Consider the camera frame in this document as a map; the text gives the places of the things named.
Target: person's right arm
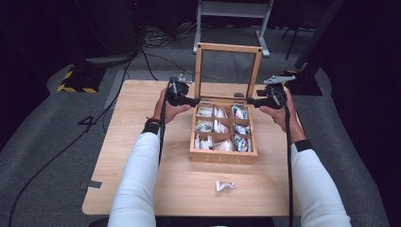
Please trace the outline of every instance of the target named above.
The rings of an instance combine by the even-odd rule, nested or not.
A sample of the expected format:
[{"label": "person's right arm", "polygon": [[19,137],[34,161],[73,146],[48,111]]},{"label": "person's right arm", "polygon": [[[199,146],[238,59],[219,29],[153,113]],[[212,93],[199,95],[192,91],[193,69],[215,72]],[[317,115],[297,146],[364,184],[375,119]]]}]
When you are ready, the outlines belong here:
[{"label": "person's right arm", "polygon": [[[292,143],[291,166],[295,191],[303,213],[302,226],[351,226],[340,193],[310,142],[306,139],[298,122],[290,93],[287,93],[287,96],[290,112],[289,132]],[[284,108],[274,110],[269,107],[260,107],[260,111],[269,114],[273,121],[283,131],[286,131]]]},{"label": "person's right arm", "polygon": [[[162,90],[156,103],[153,119],[160,120],[166,90]],[[166,104],[166,124],[189,105]],[[160,125],[148,123],[138,136],[124,167],[121,183],[114,196],[109,217],[109,227],[156,226],[153,210],[153,188],[156,184],[159,152]]]}]

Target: black device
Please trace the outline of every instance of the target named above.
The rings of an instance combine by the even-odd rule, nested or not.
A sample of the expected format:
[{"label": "black device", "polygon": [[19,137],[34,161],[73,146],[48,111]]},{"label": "black device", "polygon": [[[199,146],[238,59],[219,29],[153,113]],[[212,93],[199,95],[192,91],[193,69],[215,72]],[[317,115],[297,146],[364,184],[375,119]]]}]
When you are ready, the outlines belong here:
[{"label": "black device", "polygon": [[278,110],[282,108],[287,102],[287,95],[284,91],[283,82],[295,79],[292,77],[276,77],[272,76],[270,79],[264,81],[266,85],[264,90],[257,90],[258,96],[265,96],[265,98],[247,98],[247,103],[252,104],[255,108],[267,106]]},{"label": "black device", "polygon": [[171,106],[189,104],[191,107],[196,107],[200,103],[200,98],[186,96],[189,92],[189,86],[186,83],[192,83],[192,81],[187,80],[183,75],[180,75],[178,79],[171,77],[170,86],[167,88],[167,101]]}]

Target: wooden box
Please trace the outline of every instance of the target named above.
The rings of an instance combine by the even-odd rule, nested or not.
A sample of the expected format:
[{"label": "wooden box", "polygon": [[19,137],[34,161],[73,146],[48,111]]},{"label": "wooden box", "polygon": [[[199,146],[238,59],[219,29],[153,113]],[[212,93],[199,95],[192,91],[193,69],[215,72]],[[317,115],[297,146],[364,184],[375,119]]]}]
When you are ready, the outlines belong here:
[{"label": "wooden box", "polygon": [[[244,87],[245,94],[242,94],[243,96],[226,96],[226,94],[223,96],[222,93],[228,91],[220,91],[218,83],[201,82],[202,67],[207,63],[204,60],[204,53],[207,51],[222,54],[235,52],[236,54],[246,54],[249,56],[250,75],[248,84],[230,84],[230,87],[233,88]],[[190,161],[245,165],[251,165],[255,162],[257,148],[253,136],[253,118],[251,112],[253,106],[248,105],[246,100],[247,97],[252,97],[253,95],[253,87],[256,82],[261,55],[262,47],[258,46],[198,44],[194,97],[200,98],[200,104],[194,108],[193,113],[189,151]],[[207,95],[205,91],[212,91],[212,95]],[[227,117],[220,117],[218,113],[226,113]],[[247,117],[243,118],[241,114],[246,114]],[[231,143],[230,150],[221,150],[222,148],[228,148],[229,143]]]}]

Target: white shelf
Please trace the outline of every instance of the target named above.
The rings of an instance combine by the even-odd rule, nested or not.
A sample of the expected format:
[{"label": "white shelf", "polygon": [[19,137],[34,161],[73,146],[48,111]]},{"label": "white shelf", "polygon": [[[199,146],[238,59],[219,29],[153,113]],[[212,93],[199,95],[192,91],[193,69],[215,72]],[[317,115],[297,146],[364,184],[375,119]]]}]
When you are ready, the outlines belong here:
[{"label": "white shelf", "polygon": [[201,3],[201,14],[208,16],[264,18],[268,4],[208,2]]},{"label": "white shelf", "polygon": [[268,57],[270,52],[263,37],[266,25],[270,17],[270,11],[273,0],[269,0],[268,4],[257,3],[232,3],[232,2],[209,2],[198,1],[197,14],[197,34],[194,41],[194,54],[197,53],[198,43],[201,41],[201,16],[227,16],[227,17],[248,17],[263,18],[260,31],[256,31],[256,38],[260,46],[263,48],[263,57]]}]

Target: wooden frame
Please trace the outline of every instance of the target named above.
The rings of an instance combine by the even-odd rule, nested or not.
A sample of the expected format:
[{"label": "wooden frame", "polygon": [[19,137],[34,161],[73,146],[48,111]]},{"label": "wooden frame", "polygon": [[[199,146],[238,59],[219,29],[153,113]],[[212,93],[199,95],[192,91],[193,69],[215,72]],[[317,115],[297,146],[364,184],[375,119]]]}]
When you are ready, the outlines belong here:
[{"label": "wooden frame", "polygon": [[[251,67],[250,79],[247,86],[246,95],[244,97],[221,97],[221,96],[203,96],[201,94],[201,69],[202,69],[202,58],[204,50],[222,51],[222,52],[237,52],[237,53],[249,53],[253,54],[253,66]],[[245,46],[245,45],[230,45],[230,44],[206,44],[198,43],[197,51],[197,62],[196,62],[196,76],[195,76],[195,95],[196,98],[207,99],[210,104],[200,104],[195,109],[192,118],[192,134],[190,143],[190,161],[194,162],[208,162],[208,163],[224,163],[224,164],[253,164],[257,158],[256,141],[253,136],[253,118],[251,114],[251,106],[246,104],[246,99],[253,96],[253,88],[256,82],[257,73],[259,69],[259,63],[262,56],[262,47],[257,46]],[[231,108],[235,104],[241,104],[243,109],[246,109],[249,116],[246,120],[235,119],[235,117],[229,113],[228,118],[217,118],[214,115],[211,117],[201,117],[197,115],[197,111],[201,106],[209,106],[212,108],[220,107],[226,109],[226,112],[231,111]],[[229,128],[229,132],[226,134],[210,132],[199,132],[196,131],[196,125],[199,120],[212,121],[215,124],[215,120],[224,122]],[[251,148],[247,152],[238,152],[234,149],[232,151],[221,151],[216,150],[215,147],[212,149],[199,149],[195,148],[195,138],[197,135],[203,137],[212,136],[213,142],[220,142],[222,140],[231,139],[233,147],[235,146],[235,130],[233,124],[239,124],[250,126],[251,135],[240,135],[242,138],[246,138],[248,146]]]},{"label": "wooden frame", "polygon": [[[248,82],[248,89],[245,98],[252,97],[254,84],[256,83],[257,71],[259,69],[260,59],[262,57],[262,47],[260,46],[247,46],[247,45],[230,45],[230,44],[207,44],[198,43],[197,51],[197,62],[195,68],[195,97],[201,97],[201,67],[204,50],[216,50],[225,52],[238,52],[254,54],[253,56],[253,67],[250,74],[250,80]],[[216,96],[204,96],[204,98],[221,98]]]}]

